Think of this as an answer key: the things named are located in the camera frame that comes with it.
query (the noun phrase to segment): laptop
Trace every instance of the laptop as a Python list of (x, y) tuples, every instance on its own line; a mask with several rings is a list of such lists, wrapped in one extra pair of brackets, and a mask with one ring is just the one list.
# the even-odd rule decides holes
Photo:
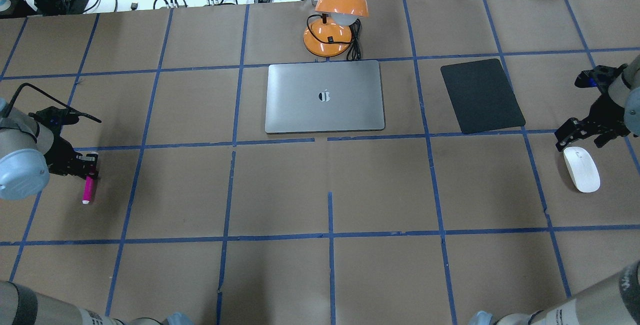
[(385, 128), (378, 61), (269, 66), (264, 131), (381, 131)]

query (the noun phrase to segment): pink marker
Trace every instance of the pink marker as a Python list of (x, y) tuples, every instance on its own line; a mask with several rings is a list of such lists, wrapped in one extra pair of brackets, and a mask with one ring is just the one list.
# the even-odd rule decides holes
[(89, 174), (84, 181), (84, 193), (82, 195), (82, 204), (89, 204), (94, 199), (94, 193), (96, 192), (96, 179), (98, 178), (98, 170), (96, 170), (96, 163), (98, 163), (98, 154), (91, 152), (95, 155), (95, 163), (89, 168)]

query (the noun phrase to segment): white computer mouse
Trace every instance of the white computer mouse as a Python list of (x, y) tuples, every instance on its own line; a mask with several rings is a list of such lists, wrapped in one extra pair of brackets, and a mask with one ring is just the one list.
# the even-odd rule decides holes
[(592, 156), (582, 147), (565, 147), (564, 162), (573, 184), (582, 193), (593, 193), (600, 188), (600, 174)]

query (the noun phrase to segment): apple logo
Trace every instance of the apple logo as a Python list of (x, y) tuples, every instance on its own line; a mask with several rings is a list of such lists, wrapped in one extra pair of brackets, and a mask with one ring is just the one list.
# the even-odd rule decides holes
[(321, 93), (318, 94), (318, 99), (320, 99), (321, 102), (328, 102), (329, 100), (331, 100), (331, 97), (329, 97), (329, 90), (327, 90), (325, 88), (324, 91), (322, 91)]

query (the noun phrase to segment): black mouse pad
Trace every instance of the black mouse pad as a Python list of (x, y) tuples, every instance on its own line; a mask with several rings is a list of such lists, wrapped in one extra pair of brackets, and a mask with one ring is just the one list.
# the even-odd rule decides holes
[(445, 65), (440, 72), (462, 133), (524, 126), (524, 116), (500, 60)]

